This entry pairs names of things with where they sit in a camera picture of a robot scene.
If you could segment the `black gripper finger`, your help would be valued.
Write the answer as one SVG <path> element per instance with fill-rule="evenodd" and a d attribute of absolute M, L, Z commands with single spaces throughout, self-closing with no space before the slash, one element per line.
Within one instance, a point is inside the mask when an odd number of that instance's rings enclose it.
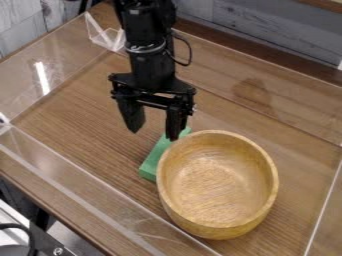
<path fill-rule="evenodd" d="M 118 99 L 118 106 L 127 129 L 137 133 L 146 122 L 143 105 L 131 99 Z"/>
<path fill-rule="evenodd" d="M 166 138 L 176 141 L 180 138 L 181 132 L 185 130 L 188 124 L 188 115 L 182 108 L 172 106 L 168 109 L 166 118 Z"/>

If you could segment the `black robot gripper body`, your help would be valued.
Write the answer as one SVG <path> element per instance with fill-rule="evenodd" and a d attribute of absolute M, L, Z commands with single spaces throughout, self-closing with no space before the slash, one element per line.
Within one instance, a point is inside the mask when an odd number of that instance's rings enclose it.
<path fill-rule="evenodd" d="M 127 53 L 131 71 L 109 76 L 122 115 L 143 116 L 149 106 L 177 116 L 192 116 L 197 90 L 177 77 L 173 51 L 168 47 L 130 47 Z"/>

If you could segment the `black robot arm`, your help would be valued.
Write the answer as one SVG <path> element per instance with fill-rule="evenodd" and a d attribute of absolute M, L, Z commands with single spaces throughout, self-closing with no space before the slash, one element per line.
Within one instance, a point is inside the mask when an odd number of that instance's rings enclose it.
<path fill-rule="evenodd" d="M 177 77 L 174 30 L 177 7 L 173 0 L 114 0 L 125 30 L 125 50 L 131 71 L 109 76 L 126 126 L 138 132 L 145 125 L 145 108 L 166 111 L 166 138 L 176 141 L 194 114 L 197 89 Z"/>

